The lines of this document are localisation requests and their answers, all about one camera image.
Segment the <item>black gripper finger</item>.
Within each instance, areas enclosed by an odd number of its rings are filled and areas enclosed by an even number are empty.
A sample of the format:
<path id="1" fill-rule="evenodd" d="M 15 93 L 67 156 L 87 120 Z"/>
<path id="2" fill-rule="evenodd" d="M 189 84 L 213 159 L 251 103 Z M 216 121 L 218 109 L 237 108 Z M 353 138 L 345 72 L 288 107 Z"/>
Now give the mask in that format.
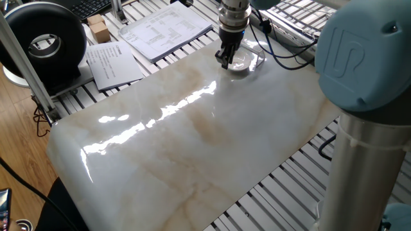
<path id="1" fill-rule="evenodd" d="M 221 64 L 223 69 L 227 69 L 229 65 L 230 48 L 227 44 L 222 44 L 221 48 L 215 53 L 215 58 Z"/>
<path id="2" fill-rule="evenodd" d="M 227 60 L 227 64 L 226 69 L 228 68 L 229 64 L 232 64 L 234 55 L 236 54 L 238 48 L 239 48 L 239 44 L 228 44 L 225 48 L 226 51 L 226 60 Z"/>

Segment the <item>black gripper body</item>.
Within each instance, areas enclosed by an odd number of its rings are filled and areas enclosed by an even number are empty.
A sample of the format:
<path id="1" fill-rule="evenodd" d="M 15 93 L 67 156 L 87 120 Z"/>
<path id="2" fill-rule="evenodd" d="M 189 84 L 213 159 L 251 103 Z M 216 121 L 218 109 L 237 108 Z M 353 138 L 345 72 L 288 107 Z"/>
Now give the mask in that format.
<path id="1" fill-rule="evenodd" d="M 239 32 L 228 32 L 223 29 L 219 29 L 219 38 L 222 41 L 221 48 L 233 47 L 238 49 L 241 41 L 243 40 L 244 34 L 244 30 Z"/>

